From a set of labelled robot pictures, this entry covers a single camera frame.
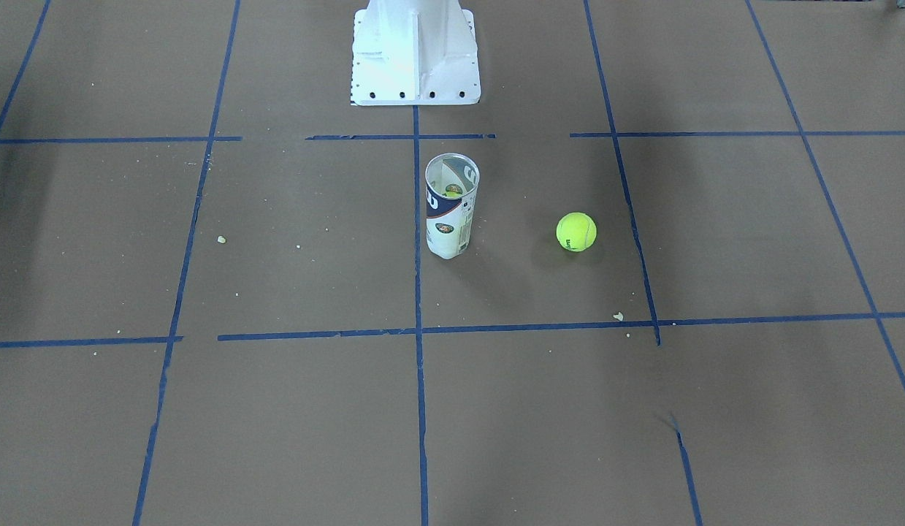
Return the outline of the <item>yellow tennis ball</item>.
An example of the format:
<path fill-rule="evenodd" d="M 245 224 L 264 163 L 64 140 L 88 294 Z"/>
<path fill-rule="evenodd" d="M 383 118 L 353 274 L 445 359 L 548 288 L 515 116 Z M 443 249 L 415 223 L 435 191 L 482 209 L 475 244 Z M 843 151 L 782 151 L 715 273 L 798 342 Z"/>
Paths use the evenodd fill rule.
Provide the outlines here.
<path fill-rule="evenodd" d="M 597 226 L 595 220 L 586 213 L 567 213 L 556 225 L 555 236 L 562 249 L 583 252 L 595 243 Z"/>

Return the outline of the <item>clear tennis ball can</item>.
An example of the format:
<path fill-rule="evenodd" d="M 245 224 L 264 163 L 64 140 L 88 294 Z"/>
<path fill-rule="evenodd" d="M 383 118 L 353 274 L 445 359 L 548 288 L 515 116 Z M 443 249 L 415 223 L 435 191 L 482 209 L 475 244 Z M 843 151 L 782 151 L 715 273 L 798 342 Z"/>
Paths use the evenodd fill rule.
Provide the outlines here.
<path fill-rule="evenodd" d="M 478 166 L 461 153 L 439 154 L 427 164 L 424 182 L 427 247 L 441 259 L 454 259 L 465 252 L 471 240 L 480 183 Z M 462 187 L 461 199 L 441 196 L 448 184 Z"/>

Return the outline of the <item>tennis ball inside can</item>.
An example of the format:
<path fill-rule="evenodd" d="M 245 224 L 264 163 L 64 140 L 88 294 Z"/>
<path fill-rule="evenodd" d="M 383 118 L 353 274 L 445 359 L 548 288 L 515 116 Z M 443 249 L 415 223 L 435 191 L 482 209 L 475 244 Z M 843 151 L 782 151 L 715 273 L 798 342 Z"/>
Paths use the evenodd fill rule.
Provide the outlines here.
<path fill-rule="evenodd" d="M 465 194 L 465 191 L 459 184 L 448 184 L 441 196 L 445 197 L 445 199 L 461 199 L 463 194 Z"/>

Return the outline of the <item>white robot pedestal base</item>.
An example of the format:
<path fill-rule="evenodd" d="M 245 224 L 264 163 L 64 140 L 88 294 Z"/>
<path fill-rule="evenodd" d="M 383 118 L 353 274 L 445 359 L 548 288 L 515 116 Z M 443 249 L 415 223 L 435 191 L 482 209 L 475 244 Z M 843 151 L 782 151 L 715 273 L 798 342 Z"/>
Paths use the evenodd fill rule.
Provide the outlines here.
<path fill-rule="evenodd" d="M 459 1 L 370 1 L 352 27 L 351 104 L 479 103 L 476 21 Z"/>

